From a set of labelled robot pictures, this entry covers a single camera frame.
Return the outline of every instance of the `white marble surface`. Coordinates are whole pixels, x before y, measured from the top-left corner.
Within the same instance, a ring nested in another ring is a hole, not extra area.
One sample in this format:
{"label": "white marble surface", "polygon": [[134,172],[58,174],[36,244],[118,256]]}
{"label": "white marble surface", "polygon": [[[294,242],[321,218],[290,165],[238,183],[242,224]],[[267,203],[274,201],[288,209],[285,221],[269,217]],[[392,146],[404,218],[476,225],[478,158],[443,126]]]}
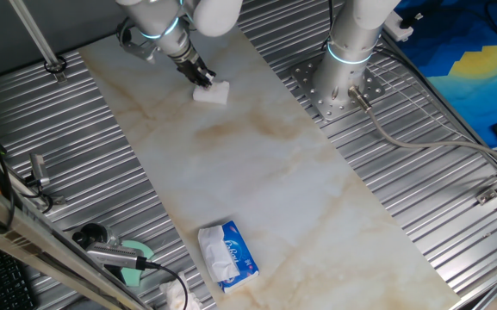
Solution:
{"label": "white marble surface", "polygon": [[[166,58],[80,50],[219,309],[448,309],[458,297],[235,28],[193,41],[231,83],[193,102]],[[198,229],[234,220],[260,276],[223,294]]]}

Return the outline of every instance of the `ribbed metal floor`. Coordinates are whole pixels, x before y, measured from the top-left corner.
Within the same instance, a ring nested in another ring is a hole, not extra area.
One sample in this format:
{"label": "ribbed metal floor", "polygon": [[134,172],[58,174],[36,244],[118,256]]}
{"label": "ribbed metal floor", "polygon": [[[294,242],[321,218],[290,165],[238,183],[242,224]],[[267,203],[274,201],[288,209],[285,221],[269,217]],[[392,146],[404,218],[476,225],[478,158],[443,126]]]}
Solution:
{"label": "ribbed metal floor", "polygon": [[[0,141],[8,163],[30,172],[28,154],[43,154],[51,184],[48,194],[63,195],[67,205],[49,219],[63,230],[88,222],[110,226],[122,240],[148,245],[160,264],[186,270],[191,290],[205,309],[214,301],[157,194],[78,53],[65,56],[68,82],[36,65],[0,78]],[[40,309],[60,309],[81,298],[48,276],[28,270]],[[158,289],[164,272],[146,272],[133,290],[145,302],[162,305]]]}
{"label": "ribbed metal floor", "polygon": [[[336,9],[342,4],[337,2]],[[474,198],[497,181],[497,170],[480,153],[400,149],[386,143],[360,111],[325,124],[290,76],[292,66],[321,54],[329,29],[326,0],[245,1],[239,26],[459,295],[470,299],[497,281],[497,201],[482,207]],[[373,109],[389,133],[413,142],[463,139],[453,133],[462,127],[447,119],[454,115],[412,86],[419,82],[402,65],[376,54],[369,68],[387,90]]]}
{"label": "ribbed metal floor", "polygon": [[[324,124],[289,68],[321,53],[327,10],[326,0],[245,1],[239,26],[445,281],[464,298],[478,295],[497,281],[497,201],[482,207],[474,196],[497,180],[497,171],[468,149],[393,147],[361,112]],[[9,163],[27,175],[28,153],[42,153],[53,177],[47,191],[67,199],[65,208],[49,214],[56,225],[67,229],[102,222],[122,239],[147,244],[160,263],[187,270],[205,309],[214,307],[83,61],[77,53],[66,58],[67,84],[57,85],[42,65],[0,77],[0,140]],[[387,89],[374,104],[387,131],[407,141],[458,137],[452,132],[458,126],[447,120],[453,116],[445,117],[438,101],[412,86],[416,81],[399,64],[376,55],[370,69]],[[34,270],[31,276],[40,309],[60,309],[80,298]],[[145,275],[135,292],[161,305],[158,283],[164,276]]]}

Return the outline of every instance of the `tissue box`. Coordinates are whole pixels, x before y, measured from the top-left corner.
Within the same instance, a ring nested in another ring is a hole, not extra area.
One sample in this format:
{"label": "tissue box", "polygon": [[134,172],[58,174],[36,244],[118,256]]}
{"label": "tissue box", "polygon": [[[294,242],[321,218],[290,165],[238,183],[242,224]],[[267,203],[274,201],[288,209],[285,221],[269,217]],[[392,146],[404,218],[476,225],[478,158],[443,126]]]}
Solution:
{"label": "tissue box", "polygon": [[[252,255],[250,254],[250,251],[248,251],[248,247],[245,244],[245,241],[242,239],[242,236],[240,235],[239,229],[234,225],[234,222],[231,220],[230,222],[226,223],[225,225],[221,226],[221,229],[223,230],[223,240],[205,240],[201,239],[201,236],[203,235],[202,229],[198,234],[199,242],[201,244],[201,247],[204,247],[205,245],[211,245],[212,243],[215,242],[223,242],[225,246],[227,247],[226,250],[223,251],[228,251],[228,254],[230,255],[232,261],[236,265],[237,269],[239,270],[239,275],[234,276],[232,278],[226,279],[224,281],[218,282],[220,285],[220,288],[223,290],[223,292],[228,293],[234,290],[235,288],[241,286],[242,284],[250,281],[252,278],[258,276],[259,274],[259,269],[256,263],[254,262],[254,259],[252,258]],[[204,253],[208,253],[208,251],[205,251],[204,248],[202,248],[202,255],[204,256],[204,260],[206,261],[206,265],[208,266],[209,269],[214,269],[210,270],[210,274],[219,274],[220,271],[217,270],[219,268],[222,268],[221,266],[223,264],[219,263],[214,263],[212,260],[214,257],[219,256],[219,255],[205,255]]]}

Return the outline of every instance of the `green object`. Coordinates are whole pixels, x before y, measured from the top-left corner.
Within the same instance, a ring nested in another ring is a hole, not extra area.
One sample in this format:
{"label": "green object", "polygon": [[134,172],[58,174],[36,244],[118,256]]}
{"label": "green object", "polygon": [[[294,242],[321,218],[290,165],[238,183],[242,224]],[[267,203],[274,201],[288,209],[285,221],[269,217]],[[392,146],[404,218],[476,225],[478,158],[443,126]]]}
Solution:
{"label": "green object", "polygon": [[[143,245],[141,242],[125,240],[122,241],[121,246],[130,247],[134,249],[138,249],[143,251],[143,255],[146,258],[152,257],[152,250],[146,245]],[[133,270],[129,268],[122,268],[121,274],[124,276],[124,280],[126,281],[126,285],[129,287],[138,287],[141,282],[141,270]]]}

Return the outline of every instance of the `stain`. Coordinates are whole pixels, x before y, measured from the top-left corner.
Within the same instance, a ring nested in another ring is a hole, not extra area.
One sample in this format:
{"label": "stain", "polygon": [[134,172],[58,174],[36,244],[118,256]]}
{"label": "stain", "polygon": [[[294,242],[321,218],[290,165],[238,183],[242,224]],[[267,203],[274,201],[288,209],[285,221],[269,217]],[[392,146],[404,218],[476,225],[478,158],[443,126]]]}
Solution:
{"label": "stain", "polygon": [[227,143],[227,138],[238,136],[245,129],[242,121],[226,121],[195,133],[198,151],[211,151]]}
{"label": "stain", "polygon": [[330,163],[338,156],[338,151],[334,147],[325,146],[315,156],[315,159],[320,163]]}
{"label": "stain", "polygon": [[294,140],[301,134],[301,127],[296,126],[295,122],[273,117],[269,112],[264,112],[260,105],[250,111],[248,120],[256,131],[274,140]]}
{"label": "stain", "polygon": [[271,180],[277,180],[291,175],[298,170],[301,162],[307,156],[304,151],[294,151],[286,160],[281,164],[278,170],[272,171],[267,177]]}

